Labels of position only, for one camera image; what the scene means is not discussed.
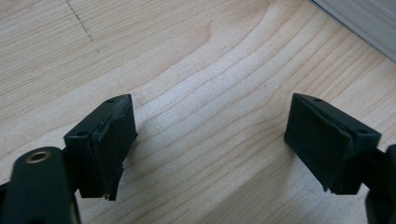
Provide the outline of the grey ribbed panel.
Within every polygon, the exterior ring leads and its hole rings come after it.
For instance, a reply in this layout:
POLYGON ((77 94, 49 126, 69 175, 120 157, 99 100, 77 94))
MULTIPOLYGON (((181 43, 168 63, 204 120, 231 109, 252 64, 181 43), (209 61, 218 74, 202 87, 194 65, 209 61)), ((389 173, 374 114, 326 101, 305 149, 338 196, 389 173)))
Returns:
POLYGON ((310 0, 396 63, 396 0, 310 0))

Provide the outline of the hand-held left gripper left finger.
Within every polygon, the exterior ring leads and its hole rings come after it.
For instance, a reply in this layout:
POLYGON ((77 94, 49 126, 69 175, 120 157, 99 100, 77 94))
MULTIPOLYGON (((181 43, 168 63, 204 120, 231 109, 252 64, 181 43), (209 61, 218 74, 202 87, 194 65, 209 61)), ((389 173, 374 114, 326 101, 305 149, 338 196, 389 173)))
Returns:
POLYGON ((83 198, 114 201, 122 163, 136 138, 132 96, 123 94, 101 103, 64 136, 72 189, 83 198))

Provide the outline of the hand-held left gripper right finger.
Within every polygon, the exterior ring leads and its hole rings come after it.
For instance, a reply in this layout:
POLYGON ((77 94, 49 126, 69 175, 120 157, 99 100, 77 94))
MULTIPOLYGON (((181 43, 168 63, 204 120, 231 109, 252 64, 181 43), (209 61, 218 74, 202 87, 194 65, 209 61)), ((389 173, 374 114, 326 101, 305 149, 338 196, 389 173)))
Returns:
POLYGON ((319 98, 292 95, 284 140, 326 190, 357 193, 363 157, 376 150, 380 138, 378 131, 319 98))

